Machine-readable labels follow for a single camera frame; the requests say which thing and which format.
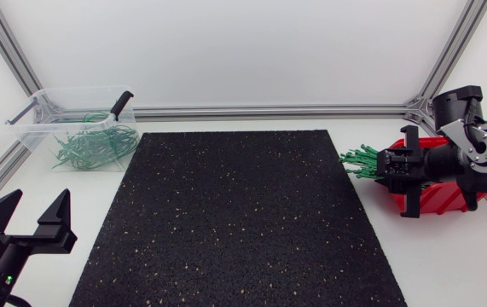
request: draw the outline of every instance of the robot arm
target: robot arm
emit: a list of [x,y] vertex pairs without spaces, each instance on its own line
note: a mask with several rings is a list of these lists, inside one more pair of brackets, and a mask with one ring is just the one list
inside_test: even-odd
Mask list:
[[466,86],[435,97],[432,101],[435,129],[447,143],[420,148],[418,130],[406,126],[404,148],[378,153],[377,182],[394,194],[406,195],[403,217],[420,216],[424,186],[457,182],[469,211],[478,207],[477,193],[487,193],[487,121],[482,118],[478,86]]

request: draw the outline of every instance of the clear plastic bin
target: clear plastic bin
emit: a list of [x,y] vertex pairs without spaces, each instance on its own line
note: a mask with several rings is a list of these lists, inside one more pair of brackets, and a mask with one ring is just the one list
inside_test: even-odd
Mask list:
[[125,171],[139,142],[124,86],[44,89],[6,121],[54,171]]

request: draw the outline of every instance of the speckled mat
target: speckled mat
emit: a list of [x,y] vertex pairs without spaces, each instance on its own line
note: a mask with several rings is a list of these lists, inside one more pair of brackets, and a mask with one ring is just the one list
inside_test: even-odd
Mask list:
[[404,306],[325,130],[145,134],[73,306]]

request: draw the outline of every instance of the green zip tie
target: green zip tie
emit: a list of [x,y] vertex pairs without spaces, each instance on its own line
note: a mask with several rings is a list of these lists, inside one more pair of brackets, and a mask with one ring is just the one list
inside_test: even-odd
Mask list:
[[[82,122],[102,120],[107,116],[107,113],[88,113]],[[115,125],[99,131],[81,131],[74,136],[69,136],[67,132],[66,142],[55,138],[61,145],[55,154],[60,162],[52,168],[67,164],[80,171],[97,169],[133,153],[138,139],[137,131],[126,125]]]

